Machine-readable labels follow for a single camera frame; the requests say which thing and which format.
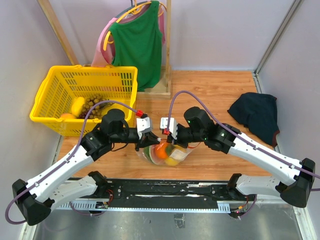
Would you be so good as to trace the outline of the watermelon slice toy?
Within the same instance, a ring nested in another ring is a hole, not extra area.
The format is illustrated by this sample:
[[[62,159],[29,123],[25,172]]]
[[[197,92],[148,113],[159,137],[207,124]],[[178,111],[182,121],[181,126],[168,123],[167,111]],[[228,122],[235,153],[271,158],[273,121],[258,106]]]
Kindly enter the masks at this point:
[[[156,164],[155,162],[155,158],[153,156],[153,150],[152,150],[152,146],[147,146],[143,149],[142,151],[142,154],[143,154],[143,157],[150,163],[152,164]]]

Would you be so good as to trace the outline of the orange persimmon toy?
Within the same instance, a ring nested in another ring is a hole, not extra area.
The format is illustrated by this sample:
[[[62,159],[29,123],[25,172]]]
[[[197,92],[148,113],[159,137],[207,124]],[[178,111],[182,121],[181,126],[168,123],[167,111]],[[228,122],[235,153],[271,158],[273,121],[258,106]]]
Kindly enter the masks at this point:
[[[165,160],[168,157],[166,153],[167,145],[169,145],[167,142],[162,142],[155,146],[154,153],[158,159]]]

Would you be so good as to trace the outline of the clear orange zip bag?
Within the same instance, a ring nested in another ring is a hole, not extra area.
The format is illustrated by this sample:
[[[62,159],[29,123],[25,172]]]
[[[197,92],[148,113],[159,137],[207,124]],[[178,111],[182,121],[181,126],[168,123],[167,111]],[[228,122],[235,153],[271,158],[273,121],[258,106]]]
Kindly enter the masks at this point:
[[[164,140],[160,144],[144,147],[137,151],[137,155],[148,163],[158,166],[176,166],[198,146],[199,142],[189,143],[187,148],[168,143]]]

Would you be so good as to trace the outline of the green yellow mango toy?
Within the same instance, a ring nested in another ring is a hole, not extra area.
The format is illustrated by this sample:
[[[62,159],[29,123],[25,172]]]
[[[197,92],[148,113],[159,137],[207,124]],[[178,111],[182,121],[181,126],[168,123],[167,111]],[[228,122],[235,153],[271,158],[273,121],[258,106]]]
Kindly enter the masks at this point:
[[[165,148],[166,154],[167,154],[168,156],[170,156],[170,155],[172,154],[172,152],[174,151],[175,148],[176,148],[176,147],[175,147],[174,145],[172,145],[172,144],[167,145],[166,148]]]

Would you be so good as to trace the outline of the yellow lemon toy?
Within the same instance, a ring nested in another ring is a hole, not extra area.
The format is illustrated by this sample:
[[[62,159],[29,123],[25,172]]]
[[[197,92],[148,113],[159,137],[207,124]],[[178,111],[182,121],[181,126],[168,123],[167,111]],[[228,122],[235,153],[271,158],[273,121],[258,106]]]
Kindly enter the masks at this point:
[[[164,162],[167,166],[176,166],[180,163],[178,160],[172,157],[168,157],[167,159],[164,160]]]

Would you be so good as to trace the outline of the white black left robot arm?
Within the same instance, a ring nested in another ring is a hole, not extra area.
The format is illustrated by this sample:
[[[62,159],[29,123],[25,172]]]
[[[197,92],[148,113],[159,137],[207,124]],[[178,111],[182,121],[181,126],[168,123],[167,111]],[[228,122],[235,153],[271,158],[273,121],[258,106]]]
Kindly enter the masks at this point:
[[[76,146],[61,160],[39,175],[12,184],[13,200],[30,226],[46,219],[60,205],[82,196],[101,198],[107,193],[104,177],[97,172],[76,182],[72,187],[63,183],[74,173],[92,164],[110,152],[115,143],[127,146],[134,144],[135,150],[159,143],[152,132],[152,120],[147,114],[137,111],[136,127],[129,127],[125,114],[120,109],[111,109],[92,131],[81,134]]]

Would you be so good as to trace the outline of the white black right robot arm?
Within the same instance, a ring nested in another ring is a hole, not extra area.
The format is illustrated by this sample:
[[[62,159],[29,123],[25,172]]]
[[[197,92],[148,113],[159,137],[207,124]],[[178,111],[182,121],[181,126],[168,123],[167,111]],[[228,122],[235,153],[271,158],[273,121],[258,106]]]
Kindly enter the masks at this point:
[[[305,208],[314,184],[315,162],[309,158],[294,159],[254,141],[239,129],[214,122],[197,106],[183,115],[188,126],[171,117],[160,120],[160,129],[167,142],[186,148],[191,143],[204,143],[209,149],[233,155],[269,172],[270,176],[249,176],[234,173],[226,186],[227,196],[238,200],[242,196],[266,195],[279,197],[286,203]]]

